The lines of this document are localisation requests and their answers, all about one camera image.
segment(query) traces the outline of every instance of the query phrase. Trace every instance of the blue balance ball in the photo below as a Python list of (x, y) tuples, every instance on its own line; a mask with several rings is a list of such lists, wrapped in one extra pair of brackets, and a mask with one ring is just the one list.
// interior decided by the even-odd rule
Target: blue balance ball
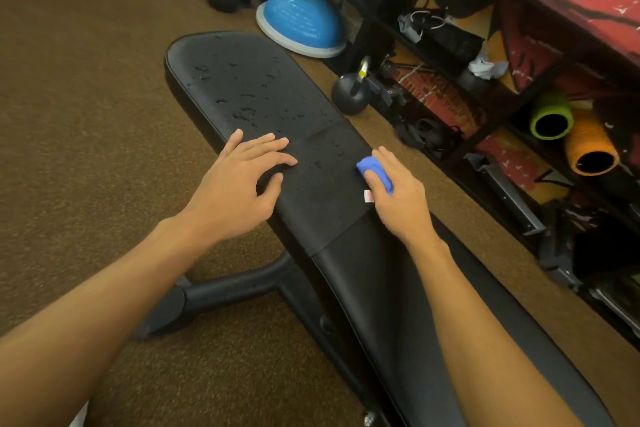
[(327, 0), (267, 0), (255, 18), (269, 38), (305, 56), (331, 58), (346, 46), (340, 14)]

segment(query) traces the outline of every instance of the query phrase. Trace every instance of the white base rim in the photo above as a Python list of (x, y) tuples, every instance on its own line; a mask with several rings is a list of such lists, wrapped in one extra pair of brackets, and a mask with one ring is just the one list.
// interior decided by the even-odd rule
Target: white base rim
[(309, 56), (311, 58), (318, 59), (332, 58), (334, 56), (338, 56), (338, 54), (344, 51), (344, 48), (347, 45), (346, 41), (334, 48), (311, 48), (283, 36), (281, 33), (276, 31), (276, 29), (271, 27), (271, 25), (267, 22), (267, 19), (264, 18), (264, 4), (266, 4), (266, 2), (262, 2), (260, 6), (258, 6), (258, 10), (255, 11), (255, 20), (256, 22), (258, 22), (258, 26), (260, 27), (262, 32), (265, 33), (265, 35), (269, 39), (277, 42), (283, 48), (286, 48), (298, 54), (302, 54), (302, 56)]

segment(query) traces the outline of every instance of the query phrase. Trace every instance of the left hand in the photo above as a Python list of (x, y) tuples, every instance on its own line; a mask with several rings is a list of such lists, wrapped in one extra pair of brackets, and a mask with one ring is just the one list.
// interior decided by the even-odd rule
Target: left hand
[(255, 190), (258, 179), (274, 165), (298, 163), (292, 155), (280, 152), (289, 144), (286, 137), (276, 140), (268, 133), (248, 142), (242, 139), (240, 129), (231, 135), (189, 204), (176, 217), (206, 250), (270, 218), (283, 176), (274, 174), (260, 196)]

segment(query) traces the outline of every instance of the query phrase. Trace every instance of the brown floor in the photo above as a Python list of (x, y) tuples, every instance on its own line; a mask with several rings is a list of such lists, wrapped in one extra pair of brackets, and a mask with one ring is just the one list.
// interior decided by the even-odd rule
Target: brown floor
[[(180, 209), (214, 155), (174, 102), (162, 58), (191, 32), (257, 30), (204, 0), (2, 0), (0, 332), (136, 244)], [(333, 75), (299, 59), (325, 90)], [(428, 189), (434, 212), (566, 351), (621, 426), (640, 419), (640, 355), (374, 112), (353, 119)], [(214, 250), (193, 278), (279, 253), (267, 227)], [(283, 302), (267, 296), (129, 345), (88, 426), (359, 426), (362, 407)]]

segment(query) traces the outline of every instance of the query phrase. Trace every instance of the left arm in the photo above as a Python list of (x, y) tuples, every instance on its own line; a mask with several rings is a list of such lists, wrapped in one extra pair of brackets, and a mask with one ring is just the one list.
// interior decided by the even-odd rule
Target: left arm
[(187, 207), (161, 221), (129, 253), (0, 339), (3, 425), (68, 426), (135, 327), (216, 243), (266, 220), (280, 194), (275, 174), (261, 196), (258, 178), (289, 143), (273, 134), (229, 139)]

